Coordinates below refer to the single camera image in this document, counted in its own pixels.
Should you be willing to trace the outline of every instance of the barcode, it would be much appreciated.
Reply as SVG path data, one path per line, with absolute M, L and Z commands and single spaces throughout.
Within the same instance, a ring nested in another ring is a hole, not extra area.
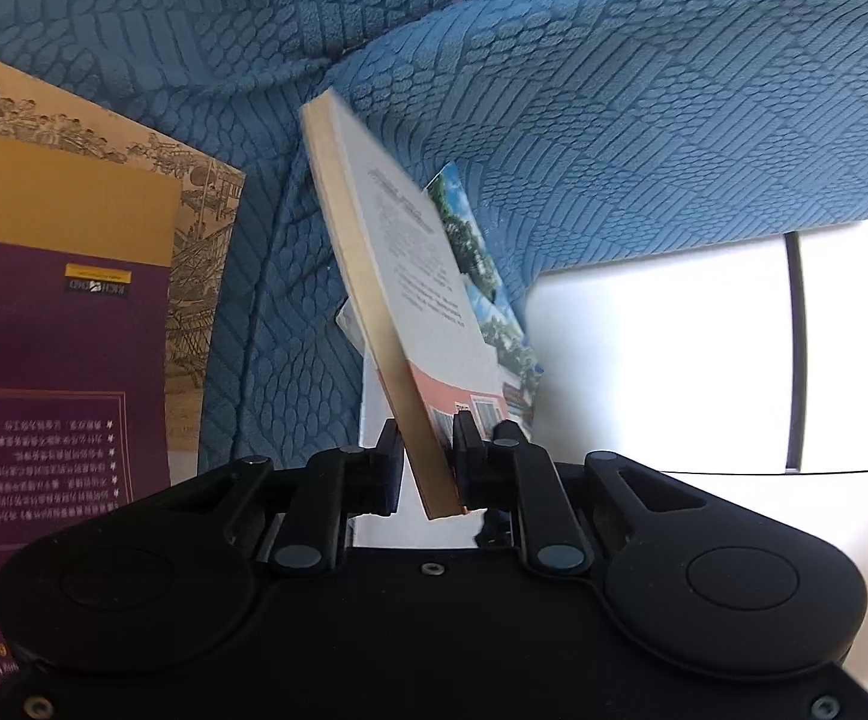
M 434 418 L 434 430 L 437 432 L 437 437 L 445 446 L 454 445 L 454 415 L 451 413 L 441 412 L 440 410 L 431 409 L 431 415 Z
M 503 420 L 500 404 L 494 398 L 472 397 L 470 401 L 474 404 L 474 410 L 480 422 L 480 432 L 483 433 L 485 439 L 489 440 L 493 436 L 494 425 Z

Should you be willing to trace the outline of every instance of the black strip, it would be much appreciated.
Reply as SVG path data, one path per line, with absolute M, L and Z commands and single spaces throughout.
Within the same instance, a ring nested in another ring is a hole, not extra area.
M 791 430 L 787 439 L 787 473 L 800 473 L 807 421 L 807 305 L 803 288 L 800 236 L 787 233 L 787 269 L 791 281 Z

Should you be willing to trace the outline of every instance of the textured blue fabric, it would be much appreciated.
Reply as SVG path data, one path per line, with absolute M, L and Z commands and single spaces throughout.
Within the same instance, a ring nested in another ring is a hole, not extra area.
M 868 217 L 868 0 L 0 0 L 0 60 L 248 172 L 202 467 L 355 435 L 298 133 L 332 85 L 454 159 L 504 282 Z

